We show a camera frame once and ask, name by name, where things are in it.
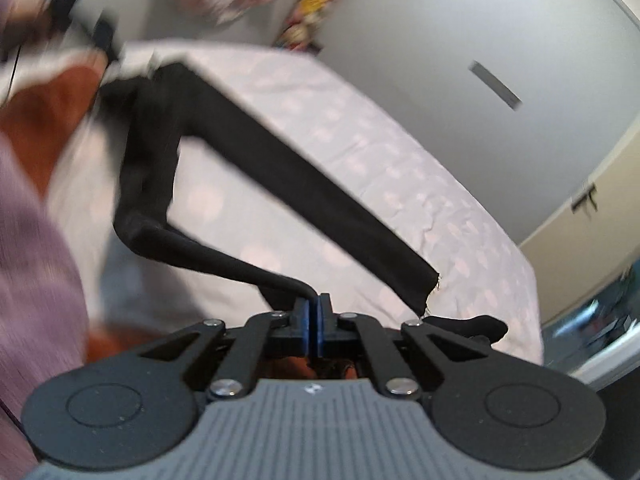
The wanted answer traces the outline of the purple knit sleeve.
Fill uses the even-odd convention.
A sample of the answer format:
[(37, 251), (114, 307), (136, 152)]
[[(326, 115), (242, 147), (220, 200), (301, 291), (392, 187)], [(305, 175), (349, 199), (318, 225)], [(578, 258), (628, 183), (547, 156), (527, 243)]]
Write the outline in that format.
[(1, 401), (21, 415), (32, 390), (84, 364), (88, 313), (61, 232), (1, 141)]

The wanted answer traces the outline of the orange red garment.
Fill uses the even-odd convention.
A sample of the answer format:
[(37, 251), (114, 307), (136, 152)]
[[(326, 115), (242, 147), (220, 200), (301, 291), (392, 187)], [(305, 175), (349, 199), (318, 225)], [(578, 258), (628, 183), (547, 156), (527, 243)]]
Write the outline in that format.
[(58, 159), (93, 106), (107, 56), (90, 50), (47, 81), (21, 88), (1, 107), (1, 131), (38, 195), (47, 195)]

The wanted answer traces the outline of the pink polka dot bedsheet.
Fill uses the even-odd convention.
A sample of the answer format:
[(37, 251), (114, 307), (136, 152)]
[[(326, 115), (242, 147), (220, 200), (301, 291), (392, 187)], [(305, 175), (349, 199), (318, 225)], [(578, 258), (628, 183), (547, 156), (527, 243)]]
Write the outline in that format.
[[(238, 44), (130, 44), (132, 76), (172, 61), (191, 65), (247, 107), (378, 216), (437, 272), (432, 315), (488, 314), (508, 326), (502, 352), (544, 359), (535, 275), (510, 237), (442, 164), (371, 100), (304, 54)], [(79, 268), (95, 323), (170, 333), (203, 318), (242, 325), (266, 303), (252, 286), (173, 269), (128, 250), (113, 230), (124, 135), (91, 116), (56, 168), (47, 206)], [(392, 290), (208, 146), (180, 146), (174, 226), (255, 266), (298, 278), (396, 327), (411, 311)]]

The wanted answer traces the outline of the grey wall vent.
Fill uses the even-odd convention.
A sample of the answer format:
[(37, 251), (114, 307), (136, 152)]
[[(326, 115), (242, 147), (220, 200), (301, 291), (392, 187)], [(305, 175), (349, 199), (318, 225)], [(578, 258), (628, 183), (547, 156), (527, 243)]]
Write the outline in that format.
[(470, 66), (470, 72), (511, 110), (516, 110), (522, 104), (522, 100), (483, 64), (474, 61)]

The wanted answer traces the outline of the black jeans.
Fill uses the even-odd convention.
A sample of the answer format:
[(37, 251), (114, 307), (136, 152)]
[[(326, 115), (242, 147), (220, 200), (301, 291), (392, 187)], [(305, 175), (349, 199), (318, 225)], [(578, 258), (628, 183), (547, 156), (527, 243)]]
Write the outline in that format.
[[(114, 242), (92, 318), (170, 332), (240, 324), (328, 292), (394, 327), (416, 316), (511, 323), (529, 270), (431, 154), (350, 89), (299, 98), (284, 131), (181, 63), (117, 79), (102, 112), (126, 136)], [(241, 278), (250, 284), (242, 285)]]

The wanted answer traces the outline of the cream door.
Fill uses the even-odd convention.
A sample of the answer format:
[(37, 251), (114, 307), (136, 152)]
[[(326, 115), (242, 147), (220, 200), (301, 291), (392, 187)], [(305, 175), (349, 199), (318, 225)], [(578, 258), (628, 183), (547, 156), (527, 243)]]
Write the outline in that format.
[(599, 209), (570, 203), (521, 244), (535, 271), (541, 324), (579, 307), (639, 258), (639, 124), (588, 177)]

